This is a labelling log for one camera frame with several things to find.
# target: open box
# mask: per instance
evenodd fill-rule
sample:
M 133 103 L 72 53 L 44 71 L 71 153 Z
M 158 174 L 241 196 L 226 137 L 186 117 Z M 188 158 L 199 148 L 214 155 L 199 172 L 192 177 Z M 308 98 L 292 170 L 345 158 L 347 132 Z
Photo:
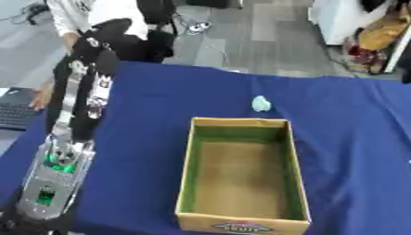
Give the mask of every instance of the open box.
M 302 235 L 311 218 L 290 123 L 195 117 L 175 213 L 183 230 Z

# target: person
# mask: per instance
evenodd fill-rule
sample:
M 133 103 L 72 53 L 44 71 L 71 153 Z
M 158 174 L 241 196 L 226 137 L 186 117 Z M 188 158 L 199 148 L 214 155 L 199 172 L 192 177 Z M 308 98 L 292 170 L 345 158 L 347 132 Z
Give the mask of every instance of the person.
M 48 0 L 48 6 L 69 54 L 77 39 L 92 26 L 114 18 L 130 18 L 132 25 L 126 35 L 110 46 L 122 61 L 144 61 L 144 41 L 148 38 L 149 27 L 136 0 Z M 35 110 L 44 109 L 52 90 L 53 81 L 46 82 L 36 91 L 29 106 Z

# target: gray floor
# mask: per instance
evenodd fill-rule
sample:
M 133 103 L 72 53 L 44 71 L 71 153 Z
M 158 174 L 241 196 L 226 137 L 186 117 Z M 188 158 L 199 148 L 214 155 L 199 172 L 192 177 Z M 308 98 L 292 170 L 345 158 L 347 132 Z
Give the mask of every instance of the gray floor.
M 14 15 L 32 2 L 0 0 L 0 16 Z M 329 60 L 317 28 L 306 20 L 311 2 L 246 0 L 243 9 L 236 3 L 230 9 L 179 6 L 186 21 L 211 21 L 214 26 L 205 34 L 178 38 L 176 56 L 167 63 L 291 77 L 352 76 Z M 33 27 L 0 21 L 0 87 L 34 88 L 50 79 L 64 48 L 50 15 L 40 22 Z

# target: black bag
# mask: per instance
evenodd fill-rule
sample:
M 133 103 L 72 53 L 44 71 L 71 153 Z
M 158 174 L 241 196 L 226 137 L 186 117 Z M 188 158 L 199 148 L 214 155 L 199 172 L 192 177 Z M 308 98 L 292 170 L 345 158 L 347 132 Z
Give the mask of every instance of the black bag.
M 361 4 L 364 10 L 366 10 L 367 12 L 372 12 L 383 3 L 385 3 L 385 1 L 386 0 L 361 0 Z
M 229 0 L 187 0 L 187 5 L 227 8 Z
M 170 23 L 176 11 L 173 0 L 137 0 L 137 5 L 146 23 L 151 25 Z

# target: table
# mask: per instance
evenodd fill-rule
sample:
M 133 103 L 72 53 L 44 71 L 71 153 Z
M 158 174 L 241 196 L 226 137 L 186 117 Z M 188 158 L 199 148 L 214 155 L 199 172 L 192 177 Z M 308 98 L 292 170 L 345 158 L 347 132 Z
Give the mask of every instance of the table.
M 0 129 L 0 157 L 20 136 L 21 131 Z
M 274 109 L 256 113 L 265 95 Z M 411 233 L 411 86 L 393 81 L 293 79 L 124 62 L 76 230 L 189 234 L 173 215 L 192 117 L 287 118 L 314 223 L 307 235 Z M 0 202 L 21 182 L 44 138 L 41 119 L 0 158 Z

